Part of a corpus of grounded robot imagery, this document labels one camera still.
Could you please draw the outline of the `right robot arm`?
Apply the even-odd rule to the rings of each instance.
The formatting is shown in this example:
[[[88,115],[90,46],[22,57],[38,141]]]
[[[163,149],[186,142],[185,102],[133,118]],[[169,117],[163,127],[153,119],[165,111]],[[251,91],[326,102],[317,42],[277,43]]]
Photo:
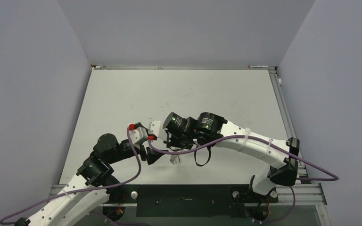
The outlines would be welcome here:
[[[183,118],[171,112],[162,124],[176,147],[191,149],[213,146],[231,149],[269,165],[260,175],[251,178],[248,197],[258,202],[277,186],[294,186],[298,175],[299,140],[290,137],[278,140],[242,128],[219,115],[203,112],[197,119]]]

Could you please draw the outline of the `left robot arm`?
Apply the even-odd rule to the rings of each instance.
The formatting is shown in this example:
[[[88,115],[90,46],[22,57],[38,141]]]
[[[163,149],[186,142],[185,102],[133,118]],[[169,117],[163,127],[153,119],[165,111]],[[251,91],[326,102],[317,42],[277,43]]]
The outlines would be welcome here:
[[[98,205],[107,201],[117,202],[122,195],[122,186],[139,177],[142,161],[152,164],[153,153],[143,146],[146,141],[161,139],[168,143],[167,135],[146,135],[143,131],[130,134],[118,142],[115,135],[101,135],[90,156],[72,176],[62,190],[45,200],[30,206],[44,206],[27,218],[19,218],[15,226],[73,226]],[[113,176],[112,164],[134,157],[138,170],[130,179],[120,182]]]

